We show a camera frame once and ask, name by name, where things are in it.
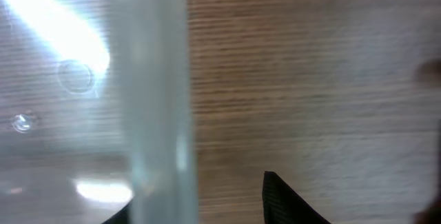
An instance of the wooden surface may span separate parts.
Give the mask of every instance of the wooden surface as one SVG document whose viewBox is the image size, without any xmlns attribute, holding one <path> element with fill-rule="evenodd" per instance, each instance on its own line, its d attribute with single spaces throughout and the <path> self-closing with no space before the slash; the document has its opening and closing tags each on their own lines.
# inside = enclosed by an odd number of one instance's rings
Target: wooden surface
<svg viewBox="0 0 441 224">
<path fill-rule="evenodd" d="M 436 190 L 441 0 L 189 0 L 201 222 L 263 223 L 277 172 L 332 223 Z"/>
</svg>

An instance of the white highlight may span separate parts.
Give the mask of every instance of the white highlight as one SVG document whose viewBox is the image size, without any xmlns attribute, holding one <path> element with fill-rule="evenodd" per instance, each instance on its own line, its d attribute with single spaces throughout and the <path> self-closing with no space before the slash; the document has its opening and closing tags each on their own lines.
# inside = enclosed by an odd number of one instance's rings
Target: white highlight
<svg viewBox="0 0 441 224">
<path fill-rule="evenodd" d="M 5 0 L 9 7 L 59 55 L 102 75 L 110 55 L 98 32 L 85 19 L 56 0 Z"/>
<path fill-rule="evenodd" d="M 122 183 L 78 182 L 76 191 L 84 198 L 100 203 L 127 203 L 132 190 Z"/>
</svg>

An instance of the circular mark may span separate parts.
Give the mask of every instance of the circular mark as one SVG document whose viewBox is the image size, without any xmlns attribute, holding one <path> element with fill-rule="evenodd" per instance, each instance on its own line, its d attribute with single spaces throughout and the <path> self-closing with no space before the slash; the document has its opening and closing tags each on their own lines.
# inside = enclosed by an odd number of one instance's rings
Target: circular mark
<svg viewBox="0 0 441 224">
<path fill-rule="evenodd" d="M 58 71 L 61 85 L 71 93 L 86 93 L 94 86 L 94 74 L 89 66 L 78 61 L 64 61 Z"/>
<path fill-rule="evenodd" d="M 12 127 L 20 133 L 29 132 L 35 124 L 35 118 L 29 114 L 18 114 L 11 118 Z"/>
</svg>

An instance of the brown wood grain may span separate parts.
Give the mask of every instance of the brown wood grain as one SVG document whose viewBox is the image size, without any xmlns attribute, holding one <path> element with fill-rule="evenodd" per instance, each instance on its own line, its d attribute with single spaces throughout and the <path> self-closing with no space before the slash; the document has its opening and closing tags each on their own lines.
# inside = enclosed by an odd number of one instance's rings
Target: brown wood grain
<svg viewBox="0 0 441 224">
<path fill-rule="evenodd" d="M 263 223 L 265 170 L 332 223 L 413 222 L 437 185 L 441 0 L 188 3 L 202 223 Z"/>
</svg>

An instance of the transparent container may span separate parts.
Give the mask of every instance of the transparent container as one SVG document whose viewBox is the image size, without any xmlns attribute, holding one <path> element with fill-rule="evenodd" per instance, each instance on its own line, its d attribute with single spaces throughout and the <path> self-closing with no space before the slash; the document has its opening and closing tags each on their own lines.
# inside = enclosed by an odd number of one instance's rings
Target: transparent container
<svg viewBox="0 0 441 224">
<path fill-rule="evenodd" d="M 197 223 L 186 0 L 0 5 L 0 223 Z"/>
</svg>

